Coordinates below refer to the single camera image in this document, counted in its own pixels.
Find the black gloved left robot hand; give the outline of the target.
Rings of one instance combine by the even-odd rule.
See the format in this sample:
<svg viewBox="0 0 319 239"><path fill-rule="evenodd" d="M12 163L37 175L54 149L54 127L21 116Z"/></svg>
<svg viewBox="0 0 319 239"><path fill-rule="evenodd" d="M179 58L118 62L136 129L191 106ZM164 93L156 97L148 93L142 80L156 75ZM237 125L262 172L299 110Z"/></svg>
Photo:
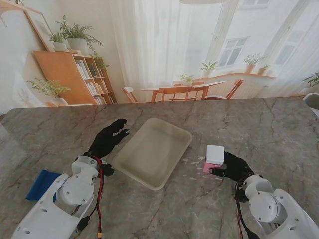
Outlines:
<svg viewBox="0 0 319 239"><path fill-rule="evenodd" d="M130 131L124 129L126 123L126 119L118 119L108 127L102 129L96 135L87 153L91 157L97 157L99 159L110 154L115 146L129 135Z"/></svg>

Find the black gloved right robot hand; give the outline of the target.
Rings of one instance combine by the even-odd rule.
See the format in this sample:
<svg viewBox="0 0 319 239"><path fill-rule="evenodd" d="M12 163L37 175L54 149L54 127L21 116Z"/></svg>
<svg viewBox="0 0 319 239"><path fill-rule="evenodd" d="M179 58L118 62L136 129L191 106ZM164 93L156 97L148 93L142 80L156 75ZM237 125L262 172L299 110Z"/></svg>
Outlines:
<svg viewBox="0 0 319 239"><path fill-rule="evenodd" d="M235 182L244 181L249 176L254 175L245 160L229 152L224 152L223 166L225 168L210 168L209 173L221 178L229 178Z"/></svg>

